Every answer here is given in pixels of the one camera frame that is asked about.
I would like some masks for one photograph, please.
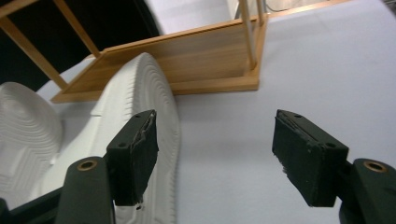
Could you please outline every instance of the white tabletop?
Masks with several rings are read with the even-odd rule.
[[[395,37],[395,17],[378,0],[272,18],[258,91],[177,96],[178,223],[338,223],[339,201],[310,208],[282,173],[271,150],[276,110],[316,123],[350,148],[349,161],[396,167]],[[39,94],[55,91],[50,82]],[[74,130],[66,139],[93,105],[55,105]]]

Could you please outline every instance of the metal ring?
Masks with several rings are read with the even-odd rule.
[[[77,169],[80,171],[89,171],[93,168],[95,168],[95,166],[98,164],[97,161],[82,161]]]
[[[388,171],[387,167],[377,161],[365,161],[364,166],[374,172],[385,173]]]

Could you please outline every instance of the white ribbed object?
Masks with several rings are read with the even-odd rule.
[[[0,197],[9,208],[26,203],[62,134],[58,116],[34,91],[14,82],[0,86]]]
[[[143,53],[108,82],[85,128],[64,150],[32,192],[41,196],[62,186],[67,167],[89,156],[104,156],[106,146],[139,112],[157,111],[159,157],[144,196],[143,209],[116,209],[117,223],[175,223],[175,171],[180,143],[177,108],[160,66]]]

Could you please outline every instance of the table surface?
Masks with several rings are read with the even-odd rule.
[[[339,201],[308,207],[282,173],[271,150],[276,110],[315,122],[349,146],[349,161],[396,167],[395,36],[395,17],[378,0],[272,18],[258,91],[177,96],[178,223],[338,223]],[[49,82],[38,93],[49,99],[58,90]],[[93,105],[53,105],[66,143]]]

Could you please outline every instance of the wooden shelf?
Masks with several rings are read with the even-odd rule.
[[[251,23],[260,62],[266,23],[256,20]],[[174,94],[258,89],[260,63],[249,68],[242,21],[235,20],[105,49],[52,101],[97,100],[111,77],[142,52],[157,60]]]

